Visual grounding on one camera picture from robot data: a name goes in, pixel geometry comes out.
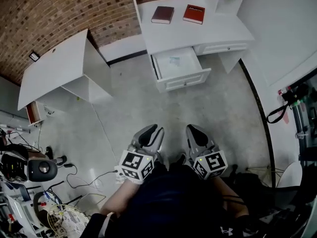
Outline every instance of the open drawer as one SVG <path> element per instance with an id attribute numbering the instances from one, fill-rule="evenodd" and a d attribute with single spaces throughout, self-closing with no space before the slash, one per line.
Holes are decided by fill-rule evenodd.
<path id="1" fill-rule="evenodd" d="M 162 92 L 204 83 L 211 68 L 202 69 L 193 48 L 183 48 L 150 55 Z"/>

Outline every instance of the closed drawer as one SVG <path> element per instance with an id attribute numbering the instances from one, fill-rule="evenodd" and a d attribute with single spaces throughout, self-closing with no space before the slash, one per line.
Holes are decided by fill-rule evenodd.
<path id="1" fill-rule="evenodd" d="M 193 48 L 150 55 L 160 92 L 205 82 L 211 69 L 202 69 Z"/>
<path id="2" fill-rule="evenodd" d="M 201 44 L 201 45 L 195 46 L 194 51 L 196 55 L 201 56 L 201 55 L 212 54 L 212 53 L 245 50 L 247 49 L 247 46 L 248 44 L 246 43 L 221 44 L 221 45 Z"/>

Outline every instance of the gray floor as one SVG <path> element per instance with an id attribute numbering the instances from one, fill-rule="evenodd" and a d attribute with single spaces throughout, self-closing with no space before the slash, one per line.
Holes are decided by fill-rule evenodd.
<path id="1" fill-rule="evenodd" d="M 224 150 L 229 165 L 238 164 L 240 170 L 266 166 L 269 156 L 263 124 L 241 67 L 237 65 L 226 74 L 217 55 L 201 56 L 199 60 L 202 67 L 212 68 L 206 83 L 163 94 L 156 88 L 147 55 L 114 64 L 113 99 L 94 105 L 102 126 L 92 105 L 80 100 L 72 111 L 45 120 L 40 146 L 52 146 L 55 156 L 66 155 L 77 166 L 77 177 L 69 177 L 73 186 L 85 184 L 80 179 L 90 182 L 113 170 L 133 134 L 152 123 L 165 129 L 162 152 L 166 163 L 188 150 L 185 127 L 193 123 L 210 133 Z M 38 129 L 25 135 L 35 145 L 38 137 Z M 43 187 L 65 180 L 71 172 L 74 168 L 59 169 L 57 177 L 43 183 Z M 70 189 L 67 184 L 56 190 L 62 201 L 67 201 L 90 192 L 109 197 L 118 188 L 114 174 L 92 186 L 98 190 L 88 186 Z"/>

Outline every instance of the book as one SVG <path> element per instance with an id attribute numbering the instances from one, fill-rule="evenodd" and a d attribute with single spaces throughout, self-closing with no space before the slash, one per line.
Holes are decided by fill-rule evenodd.
<path id="1" fill-rule="evenodd" d="M 205 8 L 195 6 L 195 5 L 187 5 L 186 11 L 183 16 L 183 20 L 202 24 L 204 20 Z"/>
<path id="2" fill-rule="evenodd" d="M 169 24 L 174 14 L 174 7 L 158 6 L 151 19 L 152 23 Z"/>

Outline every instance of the under armour logo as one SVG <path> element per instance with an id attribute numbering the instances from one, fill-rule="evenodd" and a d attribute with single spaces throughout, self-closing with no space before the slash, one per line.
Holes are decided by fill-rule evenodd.
<path id="1" fill-rule="evenodd" d="M 228 234 L 228 236 L 233 235 L 233 233 L 232 233 L 233 229 L 232 228 L 229 228 L 229 230 L 223 230 L 222 227 L 220 227 L 220 228 L 221 228 L 221 232 L 223 234 Z"/>

